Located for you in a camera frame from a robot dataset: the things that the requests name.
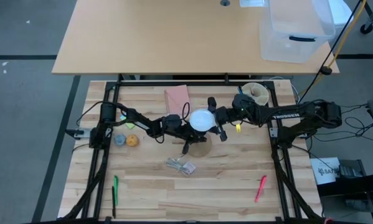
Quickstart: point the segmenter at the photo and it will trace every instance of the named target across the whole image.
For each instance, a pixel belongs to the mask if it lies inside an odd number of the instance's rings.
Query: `wooden desk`
[[[316,73],[330,51],[322,45],[302,64],[261,58],[260,7],[231,0],[80,0],[54,74]],[[333,72],[339,73],[336,64]]]
[[[294,103],[288,80],[275,81],[275,86],[280,106]],[[84,111],[102,100],[104,87],[105,82],[90,83]],[[119,102],[155,119],[166,115],[163,95],[166,88],[120,87]],[[188,90],[194,110],[206,108],[207,98],[210,96],[215,97],[218,105],[231,106],[233,97],[237,94],[234,86],[189,86]],[[99,110],[97,106],[85,115],[81,127],[95,127]],[[297,119],[289,119],[283,124],[289,126],[296,122]],[[111,216],[111,186],[114,175],[120,178],[116,214],[122,220],[264,221],[282,216],[268,129],[247,124],[242,125],[241,133],[236,133],[231,125],[225,125],[224,129],[228,140],[221,142],[218,136],[212,135],[213,148],[207,156],[194,158],[186,155],[182,158],[197,167],[187,178],[165,166],[167,158],[176,159],[180,156],[182,140],[166,136],[164,144],[158,144],[138,127],[115,128],[114,134],[136,134],[141,143],[135,148],[111,144],[100,218]],[[75,146],[87,142],[87,139],[77,141]],[[300,139],[294,144],[306,147],[305,142]],[[73,153],[59,217],[68,213],[83,194],[91,158],[92,150],[87,146]],[[320,214],[320,199],[307,153],[290,149],[290,160],[298,191],[315,212]],[[265,190],[260,201],[255,203],[254,198],[263,175],[268,176]],[[286,195],[293,215],[288,190]],[[94,204],[95,194],[90,204],[91,215]]]

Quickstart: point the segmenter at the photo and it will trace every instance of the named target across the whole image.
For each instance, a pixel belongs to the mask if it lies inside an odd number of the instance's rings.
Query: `wooden coaster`
[[[193,143],[189,146],[189,155],[192,157],[203,157],[211,151],[211,137],[209,134],[206,134],[204,137],[207,138],[206,142]]]

